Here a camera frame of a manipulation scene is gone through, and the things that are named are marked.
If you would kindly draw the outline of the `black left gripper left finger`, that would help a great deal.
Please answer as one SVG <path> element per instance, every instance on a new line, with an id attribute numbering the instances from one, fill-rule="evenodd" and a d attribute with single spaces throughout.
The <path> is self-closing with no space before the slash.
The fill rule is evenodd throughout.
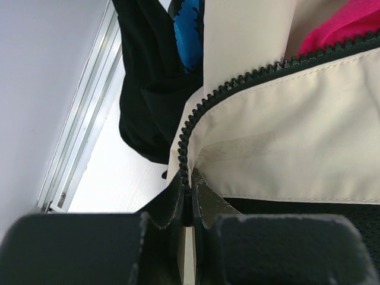
<path id="1" fill-rule="evenodd" d="M 182 284 L 181 173 L 132 214 L 31 214 L 1 243 L 2 284 Z"/>

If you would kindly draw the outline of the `beige zip jacket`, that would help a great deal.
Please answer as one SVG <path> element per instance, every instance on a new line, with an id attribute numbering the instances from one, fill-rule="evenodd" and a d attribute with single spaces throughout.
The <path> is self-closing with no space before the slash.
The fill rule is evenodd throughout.
<path id="1" fill-rule="evenodd" d="M 203 86 L 168 172 L 193 238 L 195 171 L 222 198 L 379 207 L 379 28 L 298 54 L 346 3 L 204 2 Z"/>

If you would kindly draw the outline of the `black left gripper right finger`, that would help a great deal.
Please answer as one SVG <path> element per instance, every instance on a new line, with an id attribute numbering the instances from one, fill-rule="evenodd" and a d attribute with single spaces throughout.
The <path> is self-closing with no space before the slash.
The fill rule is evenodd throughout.
<path id="1" fill-rule="evenodd" d="M 192 174 L 197 284 L 378 284 L 379 207 L 222 198 Z"/>

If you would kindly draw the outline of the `black cloth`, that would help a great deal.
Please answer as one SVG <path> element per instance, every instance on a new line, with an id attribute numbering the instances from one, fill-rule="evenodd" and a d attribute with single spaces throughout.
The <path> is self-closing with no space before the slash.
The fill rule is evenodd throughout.
<path id="1" fill-rule="evenodd" d="M 125 69 L 119 133 L 167 164 L 186 101 L 203 84 L 203 1 L 114 1 Z"/>

